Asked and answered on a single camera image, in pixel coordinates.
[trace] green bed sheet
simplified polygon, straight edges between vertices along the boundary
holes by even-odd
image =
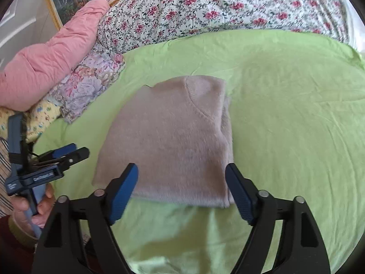
[[[339,269],[365,227],[365,69],[357,52],[316,34],[239,30],[141,47],[126,53],[125,61],[120,78],[80,118],[71,125],[55,121],[35,145],[36,153],[68,143],[90,149],[88,160],[54,182],[56,196],[75,199],[94,190],[91,180],[108,128],[142,85],[181,75],[223,78],[231,97],[236,165],[275,197],[304,196],[331,271]],[[112,229],[136,273],[224,274],[251,227],[235,205],[199,208],[132,199]],[[264,270],[272,266],[279,233],[280,223]]]

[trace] pink comforter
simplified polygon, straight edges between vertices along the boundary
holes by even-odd
[[[38,102],[91,50],[108,9],[106,0],[91,0],[47,43],[18,52],[0,72],[0,106],[26,111]]]

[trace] beige fuzzy garment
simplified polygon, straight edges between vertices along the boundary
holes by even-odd
[[[134,197],[228,207],[224,170],[233,149],[225,85],[211,76],[180,76],[141,87],[109,129],[93,185],[106,187],[136,163]]]

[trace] metal pivot bolt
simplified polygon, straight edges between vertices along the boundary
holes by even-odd
[[[300,203],[300,204],[305,203],[305,200],[304,200],[304,198],[303,198],[302,196],[297,196],[297,197],[295,197],[295,200],[296,200],[298,203]]]
[[[269,196],[269,192],[265,191],[265,190],[260,190],[258,191],[258,194],[263,197],[263,198],[267,198]]]
[[[68,197],[67,196],[60,196],[58,199],[57,199],[57,201],[59,202],[59,203],[64,203],[64,202],[66,202],[68,200]]]
[[[96,190],[95,192],[94,192],[94,196],[96,196],[96,197],[101,197],[102,195],[104,195],[105,194],[105,191],[103,190],[103,189],[98,189],[98,190]]]

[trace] floral blanket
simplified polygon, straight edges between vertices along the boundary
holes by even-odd
[[[53,87],[45,99],[61,106],[62,116],[71,123],[118,79],[124,66],[121,54],[105,50],[96,43],[77,67]]]
[[[283,29],[348,43],[340,0],[121,0],[101,19],[98,41],[117,53],[228,29]]]

